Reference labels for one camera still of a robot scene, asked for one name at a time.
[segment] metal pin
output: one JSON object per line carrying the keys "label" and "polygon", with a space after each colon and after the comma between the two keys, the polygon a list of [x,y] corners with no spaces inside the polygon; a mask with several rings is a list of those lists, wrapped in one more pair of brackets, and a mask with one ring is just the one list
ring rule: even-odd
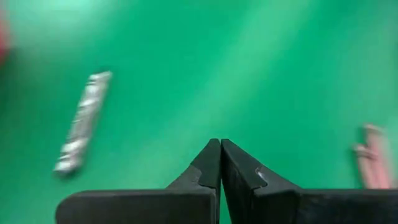
{"label": "metal pin", "polygon": [[66,143],[55,165],[56,173],[67,175],[81,167],[111,76],[109,71],[90,75]]}

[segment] green surface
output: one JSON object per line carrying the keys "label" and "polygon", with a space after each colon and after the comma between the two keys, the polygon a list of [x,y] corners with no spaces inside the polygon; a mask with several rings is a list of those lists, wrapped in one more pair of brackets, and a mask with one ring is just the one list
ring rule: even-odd
{"label": "green surface", "polygon": [[[398,1],[4,8],[14,48],[0,71],[0,223],[53,223],[59,201],[80,190],[165,187],[209,138],[232,139],[302,187],[360,187],[357,128],[398,134]],[[60,147],[102,67],[114,78],[86,164],[60,180]]]}

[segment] green tabletop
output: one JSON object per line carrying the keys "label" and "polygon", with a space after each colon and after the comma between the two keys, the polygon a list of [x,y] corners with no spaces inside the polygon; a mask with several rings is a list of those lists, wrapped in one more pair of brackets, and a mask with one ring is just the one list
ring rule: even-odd
{"label": "green tabletop", "polygon": [[[398,134],[396,0],[7,0],[0,223],[87,189],[163,188],[209,138],[302,187],[360,187],[358,127]],[[88,75],[114,72],[81,172],[52,173]],[[221,223],[229,223],[224,197]]]}

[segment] silver object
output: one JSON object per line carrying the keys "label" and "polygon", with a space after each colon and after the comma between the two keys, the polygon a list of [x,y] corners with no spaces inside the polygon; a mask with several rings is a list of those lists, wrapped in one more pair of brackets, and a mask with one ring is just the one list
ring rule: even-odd
{"label": "silver object", "polygon": [[112,73],[109,71],[90,75],[66,143],[55,165],[56,173],[67,175],[81,167],[95,118],[101,108],[111,77]]}

